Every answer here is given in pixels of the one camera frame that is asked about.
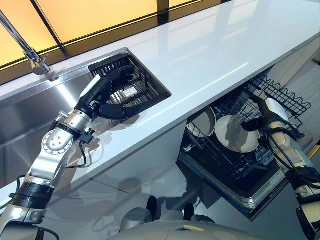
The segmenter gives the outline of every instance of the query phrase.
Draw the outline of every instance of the kitchen counter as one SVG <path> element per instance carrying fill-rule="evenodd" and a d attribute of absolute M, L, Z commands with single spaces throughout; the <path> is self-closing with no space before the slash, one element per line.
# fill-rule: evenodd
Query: kitchen counter
<path fill-rule="evenodd" d="M 314 40 L 319 8 L 316 0 L 230 1 L 55 64 L 58 71 L 128 47 L 172 93 L 130 127 L 97 136 L 91 166 L 62 182 L 78 186 Z M 0 86 L 0 96 L 37 81 L 21 77 Z M 0 189 L 0 205 L 15 188 Z"/>

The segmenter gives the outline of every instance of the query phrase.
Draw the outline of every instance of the open dishwasher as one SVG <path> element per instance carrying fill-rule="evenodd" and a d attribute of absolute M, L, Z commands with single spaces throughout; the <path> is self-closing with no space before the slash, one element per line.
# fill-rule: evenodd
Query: open dishwasher
<path fill-rule="evenodd" d="M 210 134 L 202 132 L 203 128 L 197 125 L 199 121 L 196 119 L 208 108 L 213 110 L 217 121 L 228 115 L 240 116 L 246 121 L 255 119 L 261 114 L 257 104 L 249 98 L 249 93 L 253 93 L 262 99 L 272 98 L 280 103 L 289 121 L 297 128 L 301 127 L 299 117 L 310 109 L 311 104 L 268 79 L 267 72 L 257 75 L 191 116 L 178 159 L 251 221 L 288 184 L 288 180 L 260 139 L 255 150 L 238 153 L 225 147 L 215 131 Z M 298 142 L 302 150 L 308 152 L 317 141 L 306 133 Z"/>

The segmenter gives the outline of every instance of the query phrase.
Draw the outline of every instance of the faucet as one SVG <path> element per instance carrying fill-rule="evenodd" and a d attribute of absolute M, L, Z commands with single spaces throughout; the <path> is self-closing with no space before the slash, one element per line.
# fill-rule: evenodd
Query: faucet
<path fill-rule="evenodd" d="M 53 77 L 54 72 L 51 72 L 50 67 L 46 64 L 47 55 L 44 55 L 42 58 L 39 54 L 30 47 L 22 36 L 18 33 L 15 27 L 7 19 L 4 13 L 0 10 L 0 21 L 4 28 L 10 33 L 14 40 L 20 45 L 23 49 L 24 55 L 30 60 L 32 72 L 36 75 L 45 75 L 45 77 L 50 81 L 55 81 L 58 77 Z"/>

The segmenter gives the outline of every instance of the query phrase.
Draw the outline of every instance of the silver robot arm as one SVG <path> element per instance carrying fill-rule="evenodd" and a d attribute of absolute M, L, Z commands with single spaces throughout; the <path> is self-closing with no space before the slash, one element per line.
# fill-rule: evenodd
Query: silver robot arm
<path fill-rule="evenodd" d="M 97 117 L 125 120 L 144 110 L 141 105 L 106 104 L 117 86 L 132 79 L 134 69 L 133 65 L 127 65 L 103 78 L 97 75 L 81 93 L 73 112 L 70 115 L 60 112 L 43 137 L 41 152 L 22 186 L 10 195 L 12 201 L 0 217 L 0 240 L 43 239 L 43 231 L 34 225 L 41 224 L 45 217 L 47 205 L 76 150 L 75 142 L 81 145 L 93 140 L 95 131 L 87 129 L 88 124 Z"/>
<path fill-rule="evenodd" d="M 309 240 L 314 240 L 320 234 L 320 174 L 297 143 L 301 134 L 289 123 L 285 109 L 272 98 L 262 100 L 253 94 L 250 98 L 258 104 L 262 117 L 244 122 L 242 127 L 265 132 L 265 144 L 275 155 L 300 204 L 296 214 L 302 230 Z"/>

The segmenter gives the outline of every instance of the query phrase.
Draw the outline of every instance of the wire rack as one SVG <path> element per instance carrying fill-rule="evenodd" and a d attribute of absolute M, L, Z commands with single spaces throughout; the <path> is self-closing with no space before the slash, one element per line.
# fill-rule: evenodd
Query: wire rack
<path fill-rule="evenodd" d="M 165 98 L 170 97 L 169 92 L 133 55 L 117 54 L 90 65 L 89 70 L 93 77 L 100 75 L 103 78 L 126 65 L 135 66 L 134 74 L 132 74 L 133 79 L 114 89 L 107 101 L 108 104 L 134 107 L 150 100 L 163 100 L 164 96 Z"/>
<path fill-rule="evenodd" d="M 247 92 L 251 92 L 262 99 L 275 99 L 285 108 L 290 122 L 297 128 L 302 125 L 299 116 L 311 107 L 310 103 L 303 102 L 302 98 L 296 97 L 286 88 L 281 88 L 280 84 L 268 79 L 267 76 L 258 75 L 210 105 L 215 113 L 216 120 L 227 115 L 241 116 L 247 121 L 260 117 L 261 113 L 258 105 L 250 100 Z M 245 177 L 258 164 L 267 166 L 274 159 L 271 151 L 262 146 L 250 153 L 231 151 L 219 142 L 215 133 L 206 136 L 201 132 L 195 121 L 190 121 L 190 123 L 194 127 L 185 129 L 188 138 L 199 149 L 206 151 L 212 161 L 215 161 L 224 173 L 234 180 Z"/>

